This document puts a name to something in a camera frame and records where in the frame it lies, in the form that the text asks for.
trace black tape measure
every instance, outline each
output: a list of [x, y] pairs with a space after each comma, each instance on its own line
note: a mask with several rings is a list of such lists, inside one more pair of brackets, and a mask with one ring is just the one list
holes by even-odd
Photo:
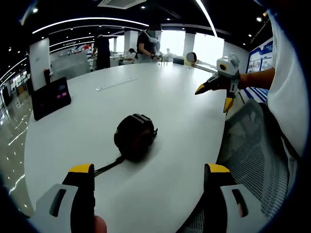
[[95, 177], [114, 166], [122, 163], [125, 159], [138, 162], [146, 153], [157, 135], [157, 129], [150, 118], [141, 114], [127, 116], [117, 127], [114, 142], [119, 148], [121, 156], [112, 164], [95, 171]]

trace ceiling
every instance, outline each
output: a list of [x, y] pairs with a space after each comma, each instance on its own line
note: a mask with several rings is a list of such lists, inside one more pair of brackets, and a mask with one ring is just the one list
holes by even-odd
[[[119, 33], [122, 35], [124, 30], [135, 29], [139, 31], [146, 29], [146, 26], [131, 22], [90, 19], [58, 24], [32, 34], [33, 31], [39, 28], [63, 20], [81, 17], [113, 17], [144, 24], [154, 22], [180, 24], [180, 26], [163, 26], [164, 30], [182, 30], [184, 27], [182, 24], [210, 27], [195, 0], [147, 0], [126, 10], [98, 7], [97, 5], [100, 2], [101, 0], [6, 1], [2, 9], [7, 11], [7, 15], [1, 15], [1, 30], [5, 32], [1, 37], [3, 44], [1, 54], [5, 59], [1, 59], [0, 77], [8, 71], [9, 66], [12, 67], [25, 58], [26, 52], [29, 51], [29, 45], [41, 40], [42, 37], [49, 37], [50, 44], [53, 45], [70, 39], [94, 36], [99, 33], [105, 35]], [[210, 15], [218, 37], [229, 43], [251, 51], [272, 37], [269, 19], [262, 15], [265, 9], [253, 0], [202, 0], [202, 3]], [[34, 7], [38, 8], [38, 12], [35, 14], [32, 12]], [[263, 18], [262, 22], [256, 21], [258, 16]], [[213, 35], [212, 30], [204, 28], [184, 28], [187, 32]], [[87, 42], [91, 40], [92, 38], [86, 38], [80, 41]], [[63, 44], [54, 46], [51, 50], [62, 46]], [[24, 64], [16, 66], [15, 69], [18, 72], [19, 69], [23, 68], [25, 68]]]

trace black cable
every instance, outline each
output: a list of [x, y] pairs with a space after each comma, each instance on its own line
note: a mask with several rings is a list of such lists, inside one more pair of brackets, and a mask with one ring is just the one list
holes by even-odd
[[120, 156], [113, 163], [111, 163], [107, 166], [104, 166], [100, 169], [95, 170], [94, 171], [94, 177], [97, 177], [98, 175], [102, 174], [103, 172], [110, 170], [114, 166], [121, 164], [124, 160], [125, 160], [125, 158], [123, 156]]

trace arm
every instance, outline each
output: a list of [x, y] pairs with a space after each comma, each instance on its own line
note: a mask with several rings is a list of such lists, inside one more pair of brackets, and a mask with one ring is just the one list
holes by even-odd
[[143, 43], [139, 44], [139, 51], [141, 51], [144, 55], [151, 57], [153, 54], [148, 52], [145, 48], [145, 45]]
[[275, 74], [274, 68], [270, 68], [255, 73], [241, 74], [239, 89], [244, 89], [250, 86], [270, 89], [274, 78], [274, 74]]
[[95, 55], [96, 51], [97, 51], [97, 47], [94, 47], [94, 49], [93, 49], [93, 53], [92, 53], [92, 57], [94, 57], [94, 55]]

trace human hand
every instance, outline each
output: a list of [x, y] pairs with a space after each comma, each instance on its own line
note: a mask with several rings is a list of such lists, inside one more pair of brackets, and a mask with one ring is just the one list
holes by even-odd
[[[223, 79], [223, 81], [221, 83], [219, 83], [216, 86], [213, 86], [211, 89], [213, 91], [222, 90], [222, 89], [229, 90], [230, 85], [231, 85], [230, 79]], [[238, 84], [238, 88], [240, 90], [242, 90], [242, 89], [245, 89], [247, 87], [248, 87], [247, 74], [240, 74], [240, 81]]]
[[158, 58], [157, 56], [154, 56], [154, 57], [152, 58], [152, 60], [154, 60], [154, 61], [159, 61], [159, 58]]
[[94, 216], [94, 233], [107, 233], [107, 225], [99, 216]]

